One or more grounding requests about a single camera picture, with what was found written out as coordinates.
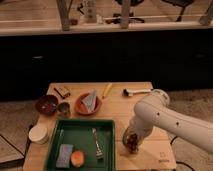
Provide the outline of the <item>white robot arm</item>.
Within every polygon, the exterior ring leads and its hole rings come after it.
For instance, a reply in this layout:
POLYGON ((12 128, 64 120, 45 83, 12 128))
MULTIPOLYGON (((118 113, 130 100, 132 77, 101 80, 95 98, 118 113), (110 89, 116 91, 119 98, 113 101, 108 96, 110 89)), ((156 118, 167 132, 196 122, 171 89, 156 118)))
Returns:
POLYGON ((146 94, 134 105, 130 130, 145 139, 156 126, 213 154, 213 123, 171 110, 169 103, 170 97, 161 89, 146 94))

